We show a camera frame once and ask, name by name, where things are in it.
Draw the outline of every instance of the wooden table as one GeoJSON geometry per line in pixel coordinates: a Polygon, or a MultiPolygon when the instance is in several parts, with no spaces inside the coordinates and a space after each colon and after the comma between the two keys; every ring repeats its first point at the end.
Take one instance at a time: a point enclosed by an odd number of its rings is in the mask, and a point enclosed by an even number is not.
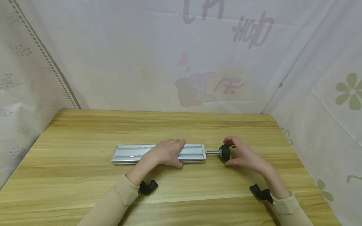
{"type": "MultiPolygon", "coordinates": [[[[315,225],[340,225],[270,115],[61,110],[0,191],[0,225],[77,225],[132,166],[110,162],[117,144],[155,144],[185,138],[217,150],[240,136],[276,167],[315,225]]],[[[275,225],[249,191],[263,179],[226,168],[216,156],[183,169],[159,166],[145,181],[159,187],[141,195],[123,225],[275,225]]]]}

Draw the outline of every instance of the dotted border stripe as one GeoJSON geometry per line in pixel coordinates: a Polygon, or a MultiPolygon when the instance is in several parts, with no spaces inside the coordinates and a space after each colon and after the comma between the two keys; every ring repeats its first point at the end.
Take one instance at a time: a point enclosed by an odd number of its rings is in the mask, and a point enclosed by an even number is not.
{"type": "Polygon", "coordinates": [[[29,34],[31,35],[32,39],[34,40],[35,44],[38,46],[39,50],[43,54],[45,60],[48,62],[50,68],[52,69],[54,75],[58,79],[60,85],[62,86],[62,89],[66,93],[68,99],[71,101],[74,108],[81,108],[77,99],[75,98],[74,93],[72,92],[67,80],[64,78],[62,73],[60,72],[58,66],[55,64],[54,60],[51,58],[48,51],[45,49],[43,43],[40,41],[38,36],[35,34],[33,28],[25,18],[24,14],[22,13],[18,3],[15,0],[8,0],[12,7],[15,9],[15,12],[17,13],[18,17],[21,19],[21,22],[24,24],[24,27],[27,29],[29,34]]]}

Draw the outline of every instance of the black clip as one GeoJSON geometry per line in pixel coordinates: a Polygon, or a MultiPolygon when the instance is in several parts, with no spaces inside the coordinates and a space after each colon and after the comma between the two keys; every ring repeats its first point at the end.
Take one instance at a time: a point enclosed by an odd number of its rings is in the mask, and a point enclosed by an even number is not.
{"type": "Polygon", "coordinates": [[[269,189],[265,189],[265,190],[260,190],[259,186],[257,184],[254,184],[253,186],[251,186],[250,191],[260,200],[267,200],[268,202],[270,202],[270,204],[273,205],[273,199],[270,196],[270,191],[269,189]]]}
{"type": "Polygon", "coordinates": [[[144,181],[142,181],[142,183],[139,186],[138,192],[144,195],[148,195],[157,187],[158,184],[154,180],[152,180],[149,185],[147,185],[144,181]]]}

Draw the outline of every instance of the green flower pattern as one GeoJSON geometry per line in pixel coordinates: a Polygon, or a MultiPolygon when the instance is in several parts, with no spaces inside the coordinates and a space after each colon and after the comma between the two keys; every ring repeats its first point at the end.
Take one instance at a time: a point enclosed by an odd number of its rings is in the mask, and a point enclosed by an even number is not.
{"type": "Polygon", "coordinates": [[[290,135],[289,129],[285,130],[283,127],[281,127],[280,129],[283,131],[285,137],[286,137],[287,140],[289,141],[289,144],[290,144],[290,145],[293,145],[293,141],[288,138],[289,135],[290,135]]]}
{"type": "Polygon", "coordinates": [[[325,191],[322,191],[325,189],[325,184],[322,180],[318,179],[317,180],[317,188],[318,190],[320,191],[320,193],[322,193],[323,197],[325,197],[326,199],[328,199],[329,201],[333,201],[334,200],[334,197],[331,193],[329,192],[325,192],[325,191]]]}
{"type": "Polygon", "coordinates": [[[342,105],[349,99],[349,108],[353,111],[361,109],[361,102],[359,98],[362,98],[362,80],[357,83],[357,74],[349,73],[347,75],[347,84],[340,82],[336,85],[336,90],[343,92],[344,94],[337,96],[336,104],[342,105]]]}

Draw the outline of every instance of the person's right hand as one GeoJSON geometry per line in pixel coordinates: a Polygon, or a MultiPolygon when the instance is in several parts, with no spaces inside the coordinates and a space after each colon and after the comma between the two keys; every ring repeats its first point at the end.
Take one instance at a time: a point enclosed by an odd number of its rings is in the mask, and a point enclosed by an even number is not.
{"type": "Polygon", "coordinates": [[[237,136],[228,136],[224,139],[224,144],[236,148],[236,156],[225,163],[226,166],[241,166],[248,170],[263,174],[272,166],[252,148],[244,143],[237,136]]]}

